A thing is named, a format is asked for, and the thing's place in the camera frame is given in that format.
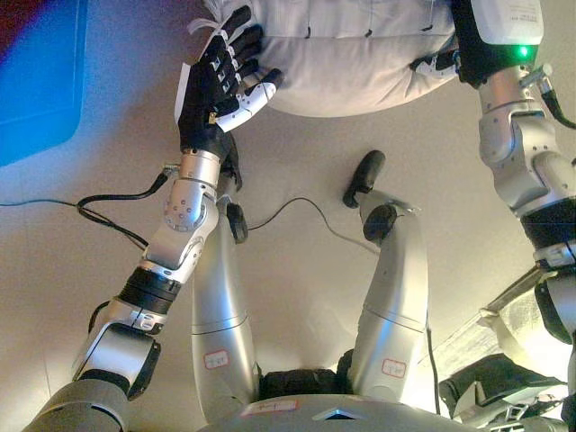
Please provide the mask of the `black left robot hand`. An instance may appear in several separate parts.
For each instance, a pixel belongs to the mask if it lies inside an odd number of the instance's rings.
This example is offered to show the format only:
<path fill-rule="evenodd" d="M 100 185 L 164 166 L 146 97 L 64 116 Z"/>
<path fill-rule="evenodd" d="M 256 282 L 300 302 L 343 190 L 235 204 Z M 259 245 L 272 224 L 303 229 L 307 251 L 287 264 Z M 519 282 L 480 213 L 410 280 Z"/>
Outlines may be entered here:
<path fill-rule="evenodd" d="M 230 132 L 266 106 L 284 81 L 283 72 L 274 68 L 255 85 L 242 84 L 259 70 L 264 37 L 258 24 L 233 35 L 250 18 L 249 6 L 235 10 L 213 31 L 198 61 L 183 65 L 175 106 L 182 152 L 202 150 L 225 159 L 232 147 Z"/>

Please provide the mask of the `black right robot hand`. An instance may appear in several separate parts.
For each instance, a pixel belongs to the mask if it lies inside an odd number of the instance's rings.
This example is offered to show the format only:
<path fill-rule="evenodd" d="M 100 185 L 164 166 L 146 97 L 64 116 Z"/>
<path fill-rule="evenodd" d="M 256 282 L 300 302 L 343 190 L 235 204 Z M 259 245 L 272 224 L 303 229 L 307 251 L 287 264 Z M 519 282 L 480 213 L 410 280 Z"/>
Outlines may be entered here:
<path fill-rule="evenodd" d="M 476 88 L 506 68 L 532 67 L 544 37 L 538 1 L 453 1 L 457 46 L 415 59 L 410 69 L 429 77 L 458 75 Z"/>

